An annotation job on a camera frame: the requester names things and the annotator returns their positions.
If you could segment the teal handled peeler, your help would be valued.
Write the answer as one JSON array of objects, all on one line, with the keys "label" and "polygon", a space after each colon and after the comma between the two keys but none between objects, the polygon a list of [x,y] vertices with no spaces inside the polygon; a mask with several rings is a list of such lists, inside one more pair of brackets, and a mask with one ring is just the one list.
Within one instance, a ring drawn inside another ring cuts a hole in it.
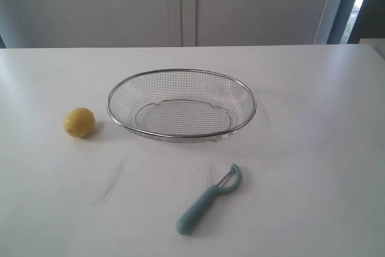
[{"label": "teal handled peeler", "polygon": [[[223,187],[225,181],[235,175],[232,185]],[[198,225],[199,221],[206,214],[219,196],[225,196],[234,192],[241,184],[242,172],[236,164],[232,164],[229,172],[215,185],[211,185],[178,219],[176,231],[180,235],[189,235]]]}]

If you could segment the yellow lemon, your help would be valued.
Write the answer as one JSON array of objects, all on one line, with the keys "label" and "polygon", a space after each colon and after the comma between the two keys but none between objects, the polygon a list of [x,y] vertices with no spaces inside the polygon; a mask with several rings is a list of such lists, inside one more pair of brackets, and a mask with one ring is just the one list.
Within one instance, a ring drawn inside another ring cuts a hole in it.
[{"label": "yellow lemon", "polygon": [[77,108],[64,118],[64,130],[74,138],[87,136],[95,126],[95,117],[88,108]]}]

